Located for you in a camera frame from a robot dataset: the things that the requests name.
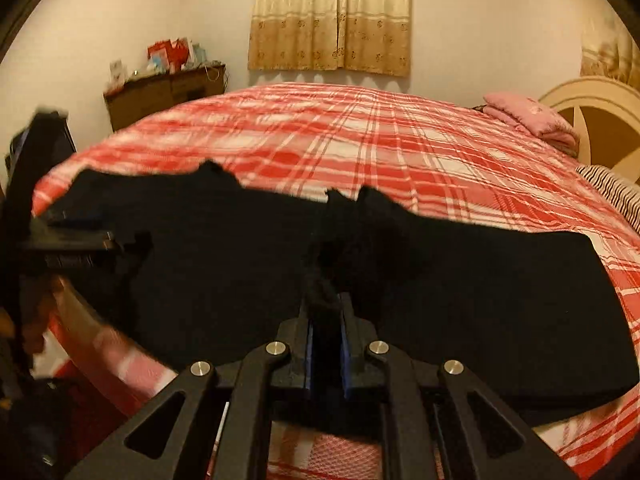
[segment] cream headboard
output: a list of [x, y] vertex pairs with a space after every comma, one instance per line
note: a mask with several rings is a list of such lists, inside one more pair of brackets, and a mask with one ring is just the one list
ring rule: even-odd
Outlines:
[[588, 76], [557, 86], [540, 102], [574, 125], [580, 162], [640, 180], [640, 92], [614, 79]]

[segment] striped fabric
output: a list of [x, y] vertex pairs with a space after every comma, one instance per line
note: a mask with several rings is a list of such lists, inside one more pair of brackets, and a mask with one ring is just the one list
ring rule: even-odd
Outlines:
[[[590, 237], [616, 287], [640, 348], [640, 237], [542, 140], [452, 104], [373, 89], [258, 86], [160, 112], [77, 153], [38, 184], [34, 212], [62, 195], [84, 168], [121, 174], [182, 173], [211, 159], [244, 186], [324, 199], [354, 198], [364, 184], [416, 214], [525, 232]], [[71, 359], [124, 413], [175, 376], [90, 314], [52, 320]], [[584, 344], [597, 345], [598, 341]], [[640, 388], [538, 434], [581, 478], [608, 463], [640, 427]], [[380, 448], [275, 424], [268, 478], [380, 478]]]
[[620, 211], [629, 225], [640, 234], [640, 186], [605, 166], [580, 164], [575, 171]]

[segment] bed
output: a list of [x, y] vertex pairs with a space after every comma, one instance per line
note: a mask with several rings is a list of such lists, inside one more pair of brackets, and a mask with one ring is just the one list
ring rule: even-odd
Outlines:
[[540, 98], [580, 135], [578, 160], [640, 180], [640, 92], [603, 76], [572, 79]]
[[[281, 84], [245, 89], [155, 114], [75, 154], [38, 184], [34, 213], [84, 168], [121, 174], [183, 173], [205, 159], [244, 186], [325, 200], [364, 184], [409, 210], [439, 218], [590, 237], [640, 339], [640, 238], [575, 171], [577, 161], [475, 110], [373, 89]], [[133, 414], [173, 377], [105, 325], [71, 288], [50, 330], [78, 369]], [[538, 434], [582, 478], [628, 444], [640, 424], [640, 388]], [[274, 423], [271, 478], [381, 477], [380, 449]]]

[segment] metal screw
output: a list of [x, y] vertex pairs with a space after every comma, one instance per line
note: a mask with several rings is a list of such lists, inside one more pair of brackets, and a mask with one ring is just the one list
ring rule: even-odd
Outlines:
[[267, 352], [270, 353], [271, 355], [280, 355], [284, 353], [286, 349], [287, 349], [287, 346], [284, 343], [281, 343], [280, 341], [272, 341], [267, 345]]
[[460, 375], [465, 370], [465, 366], [460, 361], [451, 360], [444, 363], [444, 370], [447, 374]]
[[384, 341], [374, 341], [369, 344], [369, 350], [371, 350], [374, 354], [386, 354], [389, 352], [389, 345]]
[[191, 373], [195, 376], [202, 377], [211, 371], [211, 365], [206, 361], [198, 361], [191, 365]]

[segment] beige curtain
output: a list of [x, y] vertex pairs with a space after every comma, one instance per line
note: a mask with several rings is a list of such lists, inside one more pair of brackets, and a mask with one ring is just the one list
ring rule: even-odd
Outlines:
[[408, 76], [411, 0], [338, 0], [339, 66]]
[[580, 75], [606, 76], [640, 90], [640, 50], [607, 0], [584, 0]]
[[250, 70], [335, 70], [338, 0], [255, 0]]
[[406, 76], [410, 0], [255, 0], [250, 70]]

